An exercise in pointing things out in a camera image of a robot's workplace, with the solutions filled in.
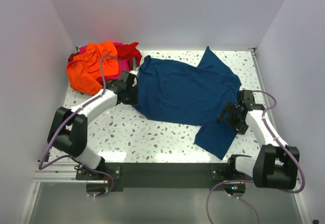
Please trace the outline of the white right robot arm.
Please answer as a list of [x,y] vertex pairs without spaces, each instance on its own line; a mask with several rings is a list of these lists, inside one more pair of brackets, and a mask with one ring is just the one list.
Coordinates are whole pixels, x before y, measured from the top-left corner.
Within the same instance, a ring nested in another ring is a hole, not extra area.
[[252,90],[239,91],[237,103],[224,106],[217,120],[226,122],[239,135],[251,130],[259,143],[259,153],[256,158],[233,154],[218,173],[232,180],[246,175],[256,187],[298,193],[305,186],[302,179],[300,188],[295,189],[297,177],[303,175],[300,152],[279,136],[266,116],[267,111],[264,105],[256,103]]

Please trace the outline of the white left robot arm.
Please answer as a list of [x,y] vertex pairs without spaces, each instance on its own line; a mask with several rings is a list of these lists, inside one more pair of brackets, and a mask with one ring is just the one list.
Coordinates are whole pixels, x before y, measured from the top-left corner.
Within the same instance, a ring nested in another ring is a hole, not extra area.
[[119,104],[138,102],[138,71],[121,72],[117,80],[105,82],[97,94],[71,108],[56,110],[48,135],[49,147],[73,158],[85,168],[105,172],[105,160],[88,145],[88,125]]

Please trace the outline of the blue t-shirt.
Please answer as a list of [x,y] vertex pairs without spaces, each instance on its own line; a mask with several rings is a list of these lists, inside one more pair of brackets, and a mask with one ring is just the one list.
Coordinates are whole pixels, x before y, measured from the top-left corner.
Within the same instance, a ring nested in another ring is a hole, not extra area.
[[199,126],[194,142],[225,157],[236,132],[217,118],[228,102],[237,102],[241,81],[209,47],[196,67],[147,55],[138,81],[134,108],[139,113],[150,120]]

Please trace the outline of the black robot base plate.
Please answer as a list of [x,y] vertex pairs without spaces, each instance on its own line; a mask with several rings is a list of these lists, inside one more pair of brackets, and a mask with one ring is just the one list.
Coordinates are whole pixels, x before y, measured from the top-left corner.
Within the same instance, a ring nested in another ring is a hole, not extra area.
[[86,181],[88,193],[102,194],[125,188],[209,188],[233,180],[251,180],[243,173],[226,173],[226,163],[105,163],[110,180],[103,174],[75,166],[76,180]]

